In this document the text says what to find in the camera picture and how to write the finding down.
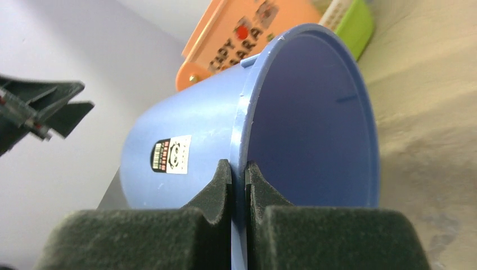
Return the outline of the blue plastic bucket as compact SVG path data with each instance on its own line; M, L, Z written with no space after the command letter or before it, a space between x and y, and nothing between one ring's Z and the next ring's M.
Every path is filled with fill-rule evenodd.
M299 206L376 207L380 159L365 82L343 41L318 24L171 96L136 121L120 180L133 209L188 203L218 161L232 170L232 269L247 269L244 170L256 162Z

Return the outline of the green plastic basin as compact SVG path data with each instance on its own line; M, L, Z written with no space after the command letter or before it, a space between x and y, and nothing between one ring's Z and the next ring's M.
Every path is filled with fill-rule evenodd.
M355 0L350 2L334 32L358 61L369 44L374 30L374 16L368 2Z

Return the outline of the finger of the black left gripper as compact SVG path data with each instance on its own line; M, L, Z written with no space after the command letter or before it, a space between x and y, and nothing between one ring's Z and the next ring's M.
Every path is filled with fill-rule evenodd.
M27 134L49 141L46 119L85 89L78 80L33 80L1 76L1 155Z
M67 103L49 116L45 123L56 133L66 138L94 106L94 103L89 101Z

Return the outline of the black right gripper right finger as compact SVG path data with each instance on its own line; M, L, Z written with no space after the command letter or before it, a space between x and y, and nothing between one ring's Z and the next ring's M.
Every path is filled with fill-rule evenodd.
M430 269L412 223L399 211L296 206L245 169L249 269Z

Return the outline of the green plastic basket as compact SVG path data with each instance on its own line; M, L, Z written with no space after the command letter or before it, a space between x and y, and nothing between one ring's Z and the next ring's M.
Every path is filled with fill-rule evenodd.
M352 0L332 0L319 24L335 31L352 3Z

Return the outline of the orange capybara bucket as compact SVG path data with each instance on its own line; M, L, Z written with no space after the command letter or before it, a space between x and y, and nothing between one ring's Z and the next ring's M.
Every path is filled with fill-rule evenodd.
M284 31L318 23L323 13L312 1L211 1L191 34L175 86L182 91L260 53Z

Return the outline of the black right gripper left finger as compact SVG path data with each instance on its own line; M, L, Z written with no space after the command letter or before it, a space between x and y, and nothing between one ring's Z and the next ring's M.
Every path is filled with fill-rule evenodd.
M36 269L230 269L232 174L179 209L81 210L51 232Z

